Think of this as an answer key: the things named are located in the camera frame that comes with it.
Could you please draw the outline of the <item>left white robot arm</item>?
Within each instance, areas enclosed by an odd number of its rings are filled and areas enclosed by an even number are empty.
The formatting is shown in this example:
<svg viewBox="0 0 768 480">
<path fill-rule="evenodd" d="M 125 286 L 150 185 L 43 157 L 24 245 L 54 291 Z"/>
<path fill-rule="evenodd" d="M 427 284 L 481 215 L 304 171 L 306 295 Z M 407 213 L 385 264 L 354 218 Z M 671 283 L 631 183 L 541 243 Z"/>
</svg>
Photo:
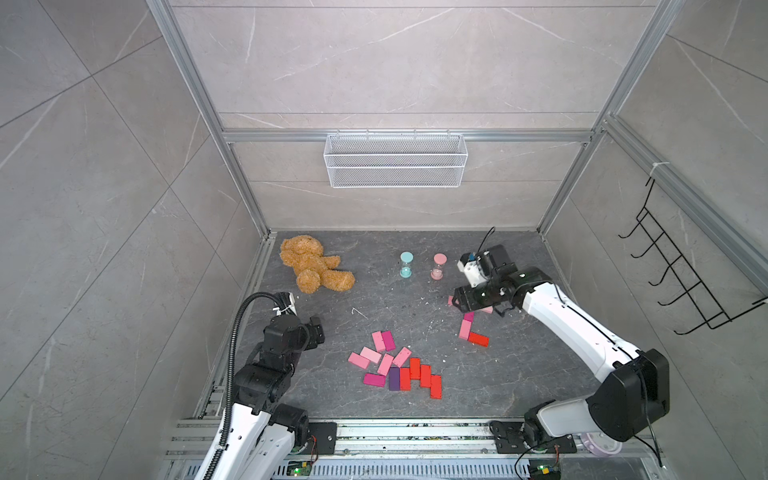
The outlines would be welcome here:
<svg viewBox="0 0 768 480">
<path fill-rule="evenodd" d="M 270 479 L 310 439 L 308 413 L 281 402 L 301 353 L 325 342 L 321 319 L 274 317 L 263 341 L 232 375 L 223 418 L 196 474 L 198 479 Z"/>
</svg>

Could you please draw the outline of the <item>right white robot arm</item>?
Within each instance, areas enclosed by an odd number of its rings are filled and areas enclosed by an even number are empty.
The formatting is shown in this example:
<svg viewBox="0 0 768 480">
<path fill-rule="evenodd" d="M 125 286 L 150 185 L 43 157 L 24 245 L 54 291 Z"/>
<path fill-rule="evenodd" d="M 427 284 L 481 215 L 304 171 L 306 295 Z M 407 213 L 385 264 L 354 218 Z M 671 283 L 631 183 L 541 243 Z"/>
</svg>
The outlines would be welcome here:
<svg viewBox="0 0 768 480">
<path fill-rule="evenodd" d="M 467 285 L 452 304 L 463 313 L 519 309 L 549 328 L 599 381 L 591 395 L 549 401 L 530 409 L 521 433 L 539 449 L 571 434 L 602 434 L 623 444 L 650 430 L 670 411 L 669 362 L 620 338 L 572 301 L 542 270 L 520 269 L 501 245 L 463 254 L 458 270 Z"/>
</svg>

